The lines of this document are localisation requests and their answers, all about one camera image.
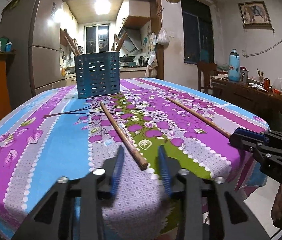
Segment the wooden chair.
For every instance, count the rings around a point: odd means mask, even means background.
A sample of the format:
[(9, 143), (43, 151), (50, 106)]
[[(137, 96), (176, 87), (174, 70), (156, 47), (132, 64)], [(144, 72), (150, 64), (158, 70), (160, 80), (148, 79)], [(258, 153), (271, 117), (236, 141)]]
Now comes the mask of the wooden chair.
[(217, 65), (200, 61), (197, 63), (198, 70), (198, 91), (208, 93), (212, 89), (210, 85), (211, 76), (216, 74)]

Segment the blue perforated utensil holder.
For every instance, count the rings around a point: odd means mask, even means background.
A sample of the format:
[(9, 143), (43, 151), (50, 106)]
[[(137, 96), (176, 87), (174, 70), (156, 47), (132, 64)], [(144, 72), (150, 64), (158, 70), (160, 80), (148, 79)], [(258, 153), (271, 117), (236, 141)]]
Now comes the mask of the blue perforated utensil holder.
[(74, 57), (77, 93), (80, 99), (120, 92), (119, 53), (106, 51)]

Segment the dark window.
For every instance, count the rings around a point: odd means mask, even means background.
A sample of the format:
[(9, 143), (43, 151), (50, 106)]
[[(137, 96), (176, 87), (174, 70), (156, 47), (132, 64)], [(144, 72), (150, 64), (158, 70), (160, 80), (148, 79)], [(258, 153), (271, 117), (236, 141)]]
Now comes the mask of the dark window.
[(214, 61), (214, 38), (210, 7), (197, 0), (181, 0), (184, 31), (184, 62)]

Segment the floral striped tablecloth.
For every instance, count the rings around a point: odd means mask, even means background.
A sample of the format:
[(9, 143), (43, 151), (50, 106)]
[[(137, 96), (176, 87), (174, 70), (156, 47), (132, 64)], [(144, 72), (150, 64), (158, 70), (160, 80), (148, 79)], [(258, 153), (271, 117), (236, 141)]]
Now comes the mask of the floral striped tablecloth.
[(10, 239), (26, 215), (61, 177), (77, 179), (115, 156), (122, 141), (106, 107), (140, 154), (128, 151), (116, 198), (103, 208), (108, 239), (175, 239), (180, 206), (169, 202), (159, 177), (163, 145), (181, 166), (204, 179), (237, 178), (248, 197), (267, 178), (248, 153), (184, 110), (194, 109), (233, 133), (268, 130), (262, 118), (197, 90), (150, 78), (123, 79), (115, 95), (79, 99), (75, 86), (42, 92), (0, 121), (0, 237)]

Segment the black wok on stove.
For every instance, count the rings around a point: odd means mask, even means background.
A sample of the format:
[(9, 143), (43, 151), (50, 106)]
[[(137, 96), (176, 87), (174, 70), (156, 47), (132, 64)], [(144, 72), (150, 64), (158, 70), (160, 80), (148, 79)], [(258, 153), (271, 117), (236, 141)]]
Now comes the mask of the black wok on stove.
[(122, 56), (119, 57), (120, 62), (133, 62), (135, 59), (135, 56)]

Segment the hanging white plastic bag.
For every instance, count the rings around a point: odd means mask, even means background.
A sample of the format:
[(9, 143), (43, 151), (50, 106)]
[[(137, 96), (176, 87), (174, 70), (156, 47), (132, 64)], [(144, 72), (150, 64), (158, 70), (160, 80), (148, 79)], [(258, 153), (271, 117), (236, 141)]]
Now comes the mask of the hanging white plastic bag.
[(157, 35), (157, 39), (156, 39), (157, 44), (161, 44), (163, 46), (168, 46), (170, 43), (170, 39), (168, 36), (168, 33), (166, 32), (166, 30), (161, 27), (158, 35)]

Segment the grey refrigerator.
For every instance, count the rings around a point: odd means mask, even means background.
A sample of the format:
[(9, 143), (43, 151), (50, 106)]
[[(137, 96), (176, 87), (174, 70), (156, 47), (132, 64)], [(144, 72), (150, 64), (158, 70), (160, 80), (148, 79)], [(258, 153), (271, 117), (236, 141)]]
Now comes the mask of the grey refrigerator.
[(7, 69), (12, 109), (35, 95), (65, 86), (59, 63), (62, 0), (13, 0), (2, 11), (0, 36), (12, 43)]

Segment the dark wooden side table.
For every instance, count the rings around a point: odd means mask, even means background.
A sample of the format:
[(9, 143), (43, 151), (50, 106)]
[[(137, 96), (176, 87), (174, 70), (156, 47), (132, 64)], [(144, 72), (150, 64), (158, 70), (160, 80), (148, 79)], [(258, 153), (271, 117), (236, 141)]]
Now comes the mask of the dark wooden side table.
[(282, 114), (282, 97), (228, 80), (211, 78), (213, 96), (237, 105), (270, 122)]

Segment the blue thermos bottle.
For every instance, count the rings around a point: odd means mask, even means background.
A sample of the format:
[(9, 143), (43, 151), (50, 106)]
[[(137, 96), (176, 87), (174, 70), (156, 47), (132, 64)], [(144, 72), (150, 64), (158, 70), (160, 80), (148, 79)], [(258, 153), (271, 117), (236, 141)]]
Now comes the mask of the blue thermos bottle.
[(232, 49), (229, 55), (228, 79), (235, 82), (240, 80), (240, 56), (236, 49)]

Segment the steel range hood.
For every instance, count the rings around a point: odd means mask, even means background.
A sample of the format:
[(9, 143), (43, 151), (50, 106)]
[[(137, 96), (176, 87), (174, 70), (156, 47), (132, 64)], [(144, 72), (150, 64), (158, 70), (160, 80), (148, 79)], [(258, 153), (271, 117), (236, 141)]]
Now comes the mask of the steel range hood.
[(126, 37), (122, 46), (124, 47), (125, 51), (132, 53), (134, 51), (142, 50), (140, 30), (123, 27), (118, 34), (118, 38), (122, 38), (124, 34), (126, 34)]

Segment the framed elephant picture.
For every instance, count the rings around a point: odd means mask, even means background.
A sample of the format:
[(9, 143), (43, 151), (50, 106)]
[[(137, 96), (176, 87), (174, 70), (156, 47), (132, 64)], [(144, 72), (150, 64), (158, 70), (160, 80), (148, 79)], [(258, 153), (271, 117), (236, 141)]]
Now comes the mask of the framed elephant picture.
[(264, 1), (238, 4), (245, 29), (273, 29)]

